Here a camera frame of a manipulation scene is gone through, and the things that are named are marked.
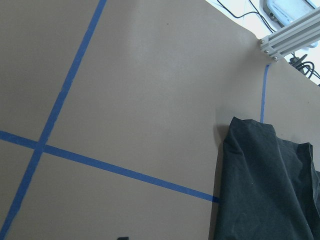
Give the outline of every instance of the blue tape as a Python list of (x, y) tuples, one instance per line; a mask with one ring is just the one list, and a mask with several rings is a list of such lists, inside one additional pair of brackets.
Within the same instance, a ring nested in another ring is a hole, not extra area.
[(59, 115), (61, 109), (62, 109), (64, 101), (68, 95), (68, 92), (70, 90), (72, 82), (77, 74), (80, 63), (81, 63), (82, 58), (87, 50), (90, 39), (95, 31), (98, 20), (101, 16), (101, 13), (102, 13), (104, 6), (106, 4), (106, 1), (107, 0), (100, 0), (96, 9), (95, 9), (93, 17), (89, 23), (88, 29), (82, 39), (80, 47), (78, 48), (78, 50), (76, 52), (76, 55), (75, 55), (73, 62), (72, 62), (72, 65), (71, 65), (71, 67), (67, 73), (67, 76), (64, 80), (61, 91), (60, 91), (60, 93), (59, 93), (59, 95), (53, 105), (53, 108), (52, 108), (51, 113), (49, 115), (49, 118), (44, 126), (44, 129), (41, 133), (39, 141), (36, 143), (36, 146), (34, 148), (30, 162), (26, 168), (26, 171), (23, 175), (21, 183), (20, 183), (18, 190), (15, 194), (13, 202), (10, 206), (9, 212), (5, 218), (4, 224), (3, 224), (1, 231), (0, 231), (0, 240), (5, 239), (5, 236), (9, 230), (9, 227), (11, 226), (12, 221), (14, 220), (15, 216), (17, 215), (17, 213), (21, 207), (21, 203), (26, 195), (26, 192), (27, 192), (27, 189), (30, 185), (32, 176), (37, 168), (40, 157), (43, 153), (44, 146), (48, 141), (48, 138), (52, 132), (52, 129), (54, 128), (55, 122), (58, 118), (58, 115)]
[(267, 86), (267, 75), (271, 64), (265, 66), (263, 85), (262, 85), (262, 97), (261, 97), (261, 112), (260, 112), (260, 123), (264, 123), (265, 118), (265, 101), (266, 101), (266, 86)]
[[(0, 139), (1, 140), (5, 140), (11, 143), (15, 143), (30, 149), (34, 149), (36, 146), (36, 142), (24, 137), (20, 137), (8, 132), (4, 132), (4, 131), (0, 131)], [(50, 145), (45, 145), (44, 149), (43, 149), (44, 153), (47, 154), (51, 154), (60, 158), (64, 158), (64, 159), (68, 159), (77, 163), (81, 163), (81, 164), (85, 164), (94, 168), (98, 168), (98, 169), (102, 169), (102, 170), (106, 170), (108, 172), (112, 172), (115, 174), (119, 174), (122, 176), (126, 176), (132, 179), (136, 179), (136, 180), (140, 180), (146, 183), (150, 183), (153, 185), (157, 185), (166, 189), (170, 189), (176, 192), (180, 192), (183, 194), (187, 194), (190, 196), (194, 196), (196, 198), (200, 198), (200, 199), (204, 199), (204, 200), (208, 200), (214, 203), (218, 203), (219, 202), (219, 198), (212, 196), (210, 194), (201, 192), (201, 191), (197, 191), (197, 190), (193, 190), (191, 188), (185, 187), (185, 186), (181, 186), (172, 182), (168, 182), (165, 180), (161, 180), (152, 176), (148, 176), (136, 171), (132, 171), (120, 166), (116, 166), (116, 165), (112, 165), (110, 163), (106, 163), (104, 161), (99, 161), (96, 160), (94, 158), (90, 158), (87, 156), (83, 156), (80, 154), (76, 154), (70, 151), (66, 151), (54, 146), (50, 146)]]

